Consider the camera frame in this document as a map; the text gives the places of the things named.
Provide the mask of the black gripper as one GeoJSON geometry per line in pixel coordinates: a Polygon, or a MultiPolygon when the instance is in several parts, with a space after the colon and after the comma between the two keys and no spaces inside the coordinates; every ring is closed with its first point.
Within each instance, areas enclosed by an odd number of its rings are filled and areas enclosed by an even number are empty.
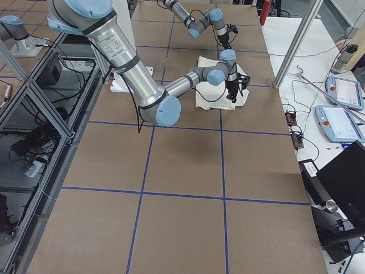
{"type": "Polygon", "coordinates": [[[226,82],[226,89],[228,91],[228,94],[226,98],[230,100],[231,102],[237,101],[237,94],[239,90],[239,84],[236,80],[233,81],[227,81],[226,82]]]}
{"type": "Polygon", "coordinates": [[[231,45],[229,42],[229,33],[224,33],[222,35],[218,36],[218,41],[220,43],[220,45],[224,48],[224,49],[231,49],[231,45]]]}

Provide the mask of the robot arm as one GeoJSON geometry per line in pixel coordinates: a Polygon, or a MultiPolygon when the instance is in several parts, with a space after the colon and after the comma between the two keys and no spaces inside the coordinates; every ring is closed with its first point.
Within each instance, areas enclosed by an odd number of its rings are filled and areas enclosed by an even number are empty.
{"type": "Polygon", "coordinates": [[[224,47],[215,66],[195,67],[165,87],[155,82],[118,26],[112,1],[47,1],[47,20],[56,31],[93,39],[95,48],[139,97],[136,106],[138,117],[148,123],[170,127],[180,117],[180,95],[201,82],[213,86],[224,83],[224,94],[235,103],[237,94],[241,92],[241,75],[237,70],[236,53],[229,44],[229,34],[236,30],[234,26],[225,24],[219,8],[205,11],[197,21],[179,1],[164,1],[163,4],[180,19],[191,37],[197,38],[212,26],[224,47]]]}
{"type": "Polygon", "coordinates": [[[193,39],[198,38],[206,29],[211,27],[217,44],[224,49],[232,48],[230,33],[237,35],[238,29],[235,25],[225,23],[221,9],[215,8],[205,12],[195,9],[187,12],[179,1],[162,1],[162,3],[164,9],[172,11],[184,24],[193,39]]]}

